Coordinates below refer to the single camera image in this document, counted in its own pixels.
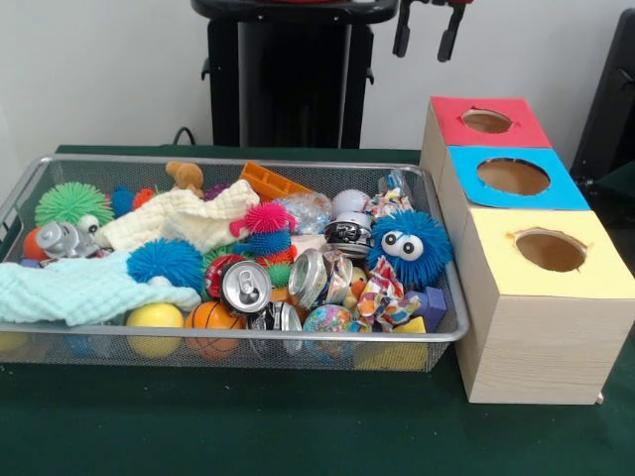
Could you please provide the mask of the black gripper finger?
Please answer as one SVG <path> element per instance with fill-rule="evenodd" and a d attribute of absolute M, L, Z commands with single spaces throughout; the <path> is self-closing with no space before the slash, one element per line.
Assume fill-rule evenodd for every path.
<path fill-rule="evenodd" d="M 466 1 L 444 1 L 445 5 L 452 10 L 448 25 L 443 32 L 439 51 L 438 61 L 447 62 L 451 59 L 457 32 L 462 21 L 467 5 Z"/>
<path fill-rule="evenodd" d="M 393 42 L 392 53 L 397 58 L 403 58 L 408 49 L 410 40 L 409 20 L 413 0 L 400 0 L 397 26 Z"/>

